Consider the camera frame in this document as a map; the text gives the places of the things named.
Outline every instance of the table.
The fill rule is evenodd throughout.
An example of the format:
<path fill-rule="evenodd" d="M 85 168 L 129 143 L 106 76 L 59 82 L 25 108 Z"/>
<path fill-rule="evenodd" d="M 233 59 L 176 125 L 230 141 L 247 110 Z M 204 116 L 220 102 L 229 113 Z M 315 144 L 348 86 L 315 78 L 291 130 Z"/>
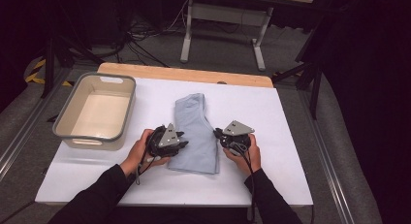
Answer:
<path fill-rule="evenodd" d="M 301 3 L 311 3 L 312 0 L 287 0 Z M 191 22 L 193 18 L 222 21 L 236 24 L 244 24 L 250 26 L 259 26 L 260 34 L 258 38 L 252 39 L 254 54 L 257 61 L 257 66 L 260 71 L 266 69 L 263 55 L 261 53 L 261 42 L 263 41 L 269 19 L 271 18 L 273 7 L 268 6 L 266 11 L 244 10 L 239 8 L 229 8 L 217 5 L 208 5 L 203 3 L 195 3 L 194 0 L 188 0 L 187 9 L 187 24 L 182 46 L 180 61 L 185 63 L 188 61 L 188 54 L 191 45 Z"/>
<path fill-rule="evenodd" d="M 104 151 L 70 148 L 62 143 L 39 189 L 36 202 L 50 205 L 69 202 L 103 171 L 122 162 L 144 128 L 173 122 L 175 100 L 190 93 L 203 92 L 205 116 L 209 123 L 213 127 L 225 127 L 236 118 L 255 128 L 258 145 L 265 158 L 262 166 L 277 190 L 291 206 L 312 205 L 300 159 L 270 79 L 113 63 L 102 64 L 98 72 L 136 78 L 136 104 L 129 123 L 132 128 L 127 130 L 125 144 L 118 151 Z M 228 84 L 209 83 L 221 80 Z M 221 148 L 219 163 L 220 173 L 217 175 L 171 171 L 166 165 L 152 168 L 142 175 L 141 185 L 133 184 L 130 187 L 119 205 L 249 207 L 251 196 L 242 184 L 245 177 L 225 157 Z"/>

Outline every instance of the light blue cloth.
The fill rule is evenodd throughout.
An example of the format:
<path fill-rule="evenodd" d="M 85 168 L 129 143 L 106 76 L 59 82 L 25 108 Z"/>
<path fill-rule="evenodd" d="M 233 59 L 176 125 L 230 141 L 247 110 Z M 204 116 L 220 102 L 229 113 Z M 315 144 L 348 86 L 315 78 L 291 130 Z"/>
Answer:
<path fill-rule="evenodd" d="M 205 95 L 192 94 L 175 102 L 175 129 L 188 145 L 172 157 L 169 169 L 199 174 L 219 173 L 217 139 L 205 117 Z"/>

